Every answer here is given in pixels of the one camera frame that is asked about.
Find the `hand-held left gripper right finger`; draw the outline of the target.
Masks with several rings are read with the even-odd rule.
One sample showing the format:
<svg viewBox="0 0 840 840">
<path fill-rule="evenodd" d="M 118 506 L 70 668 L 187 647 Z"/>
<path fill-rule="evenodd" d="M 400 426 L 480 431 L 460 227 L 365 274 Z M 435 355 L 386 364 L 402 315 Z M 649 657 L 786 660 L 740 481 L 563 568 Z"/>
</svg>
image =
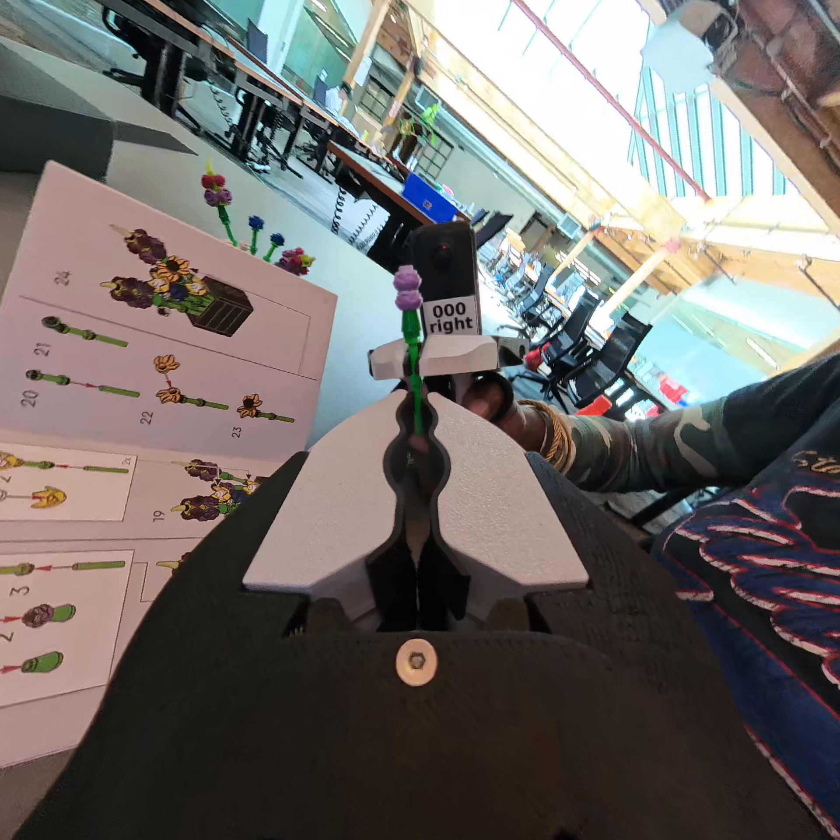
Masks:
<svg viewBox="0 0 840 840">
<path fill-rule="evenodd" d="M 443 474 L 430 504 L 426 571 L 455 619 L 486 618 L 498 601 L 585 588 L 588 575 L 524 450 L 439 394 L 429 454 Z"/>
</svg>

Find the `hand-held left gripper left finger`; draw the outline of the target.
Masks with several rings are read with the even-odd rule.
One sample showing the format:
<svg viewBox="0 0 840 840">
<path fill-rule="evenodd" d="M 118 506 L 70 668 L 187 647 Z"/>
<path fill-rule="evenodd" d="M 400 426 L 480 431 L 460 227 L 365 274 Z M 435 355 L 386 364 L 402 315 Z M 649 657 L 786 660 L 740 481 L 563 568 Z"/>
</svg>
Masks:
<svg viewBox="0 0 840 840">
<path fill-rule="evenodd" d="M 411 402 L 395 390 L 306 454 L 244 577 L 247 592 L 341 603 L 348 618 L 414 610 L 405 477 Z"/>
</svg>

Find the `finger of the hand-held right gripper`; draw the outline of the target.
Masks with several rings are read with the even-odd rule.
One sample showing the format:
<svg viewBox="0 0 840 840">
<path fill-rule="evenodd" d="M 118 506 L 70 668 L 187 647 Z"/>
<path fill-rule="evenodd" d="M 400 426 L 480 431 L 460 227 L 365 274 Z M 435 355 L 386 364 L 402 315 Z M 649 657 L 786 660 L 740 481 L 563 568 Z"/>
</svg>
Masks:
<svg viewBox="0 0 840 840">
<path fill-rule="evenodd" d="M 423 343 L 423 377 L 496 371 L 497 341 L 488 335 L 430 335 Z"/>
<path fill-rule="evenodd" d="M 370 373 L 377 382 L 409 383 L 412 375 L 410 346 L 404 339 L 379 345 L 370 350 Z"/>
</svg>

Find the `green stem brick piece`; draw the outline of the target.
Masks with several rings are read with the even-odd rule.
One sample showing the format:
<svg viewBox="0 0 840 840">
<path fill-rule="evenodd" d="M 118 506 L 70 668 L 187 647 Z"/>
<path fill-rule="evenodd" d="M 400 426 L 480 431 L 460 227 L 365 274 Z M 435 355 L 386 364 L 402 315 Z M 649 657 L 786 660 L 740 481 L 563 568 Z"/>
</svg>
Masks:
<svg viewBox="0 0 840 840">
<path fill-rule="evenodd" d="M 414 434 L 420 438 L 425 435 L 423 418 L 423 378 L 419 372 L 422 350 L 421 321 L 418 310 L 402 312 L 402 336 L 406 344 L 408 358 L 408 384 L 413 396 Z"/>
</svg>

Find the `grey background desk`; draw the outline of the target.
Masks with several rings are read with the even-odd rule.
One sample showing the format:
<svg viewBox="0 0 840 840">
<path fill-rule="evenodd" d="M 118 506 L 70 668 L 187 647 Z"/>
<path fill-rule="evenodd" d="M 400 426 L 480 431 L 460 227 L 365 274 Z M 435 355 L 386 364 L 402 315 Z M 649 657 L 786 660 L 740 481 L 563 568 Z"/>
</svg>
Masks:
<svg viewBox="0 0 840 840">
<path fill-rule="evenodd" d="M 403 199 L 404 183 L 387 174 L 380 165 L 350 149 L 329 141 L 328 152 L 334 156 L 337 169 L 334 180 L 339 196 L 369 198 L 386 213 L 378 233 L 366 235 L 366 255 L 376 265 L 395 270 L 407 255 L 410 234 L 421 226 L 434 223 Z"/>
</svg>

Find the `wooden background desk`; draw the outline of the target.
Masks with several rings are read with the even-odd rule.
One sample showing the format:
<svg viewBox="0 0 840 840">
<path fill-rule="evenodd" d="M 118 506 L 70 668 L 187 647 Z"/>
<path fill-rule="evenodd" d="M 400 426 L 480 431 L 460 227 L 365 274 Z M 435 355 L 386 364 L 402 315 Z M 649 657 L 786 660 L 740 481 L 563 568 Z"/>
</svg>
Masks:
<svg viewBox="0 0 840 840">
<path fill-rule="evenodd" d="M 186 117 L 198 135 L 229 149 L 255 172 L 267 172 L 272 162 L 282 171 L 291 158 L 301 131 L 316 145 L 319 169 L 330 142 L 354 149 L 361 141 L 354 127 L 268 69 L 255 51 L 236 38 L 246 30 L 211 2 L 100 1 L 105 29 L 131 48 L 144 63 L 142 73 L 118 68 L 104 75 L 136 88 L 141 97 L 165 115 Z M 186 110 L 185 84 L 206 83 L 227 125 L 224 134 L 204 128 Z"/>
</svg>

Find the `person's right hand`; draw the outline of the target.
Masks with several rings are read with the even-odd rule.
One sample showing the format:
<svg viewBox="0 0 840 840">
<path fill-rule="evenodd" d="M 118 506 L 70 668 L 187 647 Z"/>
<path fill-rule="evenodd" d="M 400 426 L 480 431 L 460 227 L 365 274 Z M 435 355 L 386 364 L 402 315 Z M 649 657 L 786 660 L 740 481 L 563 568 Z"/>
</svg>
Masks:
<svg viewBox="0 0 840 840">
<path fill-rule="evenodd" d="M 519 401 L 501 374 L 485 373 L 473 378 L 460 405 L 499 428 L 525 452 L 540 455 L 545 426 L 529 402 Z"/>
</svg>

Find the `black office chair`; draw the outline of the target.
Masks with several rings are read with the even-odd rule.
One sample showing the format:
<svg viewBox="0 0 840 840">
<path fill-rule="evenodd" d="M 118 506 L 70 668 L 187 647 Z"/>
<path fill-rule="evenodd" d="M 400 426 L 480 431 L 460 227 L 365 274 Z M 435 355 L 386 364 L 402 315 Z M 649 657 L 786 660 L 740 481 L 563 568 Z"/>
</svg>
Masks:
<svg viewBox="0 0 840 840">
<path fill-rule="evenodd" d="M 476 245 L 476 254 L 478 254 L 491 240 L 498 236 L 499 233 L 504 233 L 512 219 L 512 214 L 494 212 L 484 217 L 479 224 L 474 225 L 473 234 Z"/>
<path fill-rule="evenodd" d="M 558 401 L 565 396 L 575 408 L 591 405 L 622 377 L 652 329 L 650 323 L 627 313 L 600 349 L 586 344 L 586 353 L 565 351 L 552 359 L 546 356 L 551 370 L 547 393 Z"/>
</svg>

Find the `blue storage bin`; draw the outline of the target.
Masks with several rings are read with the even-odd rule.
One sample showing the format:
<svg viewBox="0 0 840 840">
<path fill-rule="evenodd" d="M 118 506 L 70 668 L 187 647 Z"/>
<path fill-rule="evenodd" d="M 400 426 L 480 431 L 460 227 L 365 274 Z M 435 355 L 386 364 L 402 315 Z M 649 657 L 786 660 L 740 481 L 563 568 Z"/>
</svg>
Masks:
<svg viewBox="0 0 840 840">
<path fill-rule="evenodd" d="M 434 224 L 452 222 L 458 215 L 458 209 L 452 201 L 413 172 L 406 177 L 402 197 Z"/>
</svg>

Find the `gold bangle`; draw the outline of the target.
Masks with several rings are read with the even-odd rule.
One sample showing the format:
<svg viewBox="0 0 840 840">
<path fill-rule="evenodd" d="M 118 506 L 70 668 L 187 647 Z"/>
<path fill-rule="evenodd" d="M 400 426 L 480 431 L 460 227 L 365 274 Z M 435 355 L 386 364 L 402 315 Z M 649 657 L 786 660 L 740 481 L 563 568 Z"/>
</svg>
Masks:
<svg viewBox="0 0 840 840">
<path fill-rule="evenodd" d="M 528 404 L 544 422 L 545 435 L 539 450 L 541 456 L 555 471 L 567 476 L 576 457 L 574 427 L 570 417 L 546 403 L 530 401 Z"/>
</svg>

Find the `instruction booklet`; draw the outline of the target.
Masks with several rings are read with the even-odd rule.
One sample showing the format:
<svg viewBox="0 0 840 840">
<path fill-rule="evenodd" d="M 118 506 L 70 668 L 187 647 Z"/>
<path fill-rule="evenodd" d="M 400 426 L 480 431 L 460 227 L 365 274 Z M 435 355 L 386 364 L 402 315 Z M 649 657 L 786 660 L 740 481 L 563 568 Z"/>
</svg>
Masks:
<svg viewBox="0 0 840 840">
<path fill-rule="evenodd" d="M 304 448 L 337 302 L 46 164 L 2 296 L 2 767 L 78 745 L 179 566 Z"/>
</svg>

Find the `flat black box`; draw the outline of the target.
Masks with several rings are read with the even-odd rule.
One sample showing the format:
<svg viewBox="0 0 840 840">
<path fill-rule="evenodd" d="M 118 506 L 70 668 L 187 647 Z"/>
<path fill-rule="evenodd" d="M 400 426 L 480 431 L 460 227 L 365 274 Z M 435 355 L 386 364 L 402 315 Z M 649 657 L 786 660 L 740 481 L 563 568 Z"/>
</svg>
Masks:
<svg viewBox="0 0 840 840">
<path fill-rule="evenodd" d="M 55 161 L 101 181 L 117 142 L 196 155 L 179 128 L 117 81 L 2 38 L 2 172 L 38 175 Z"/>
</svg>

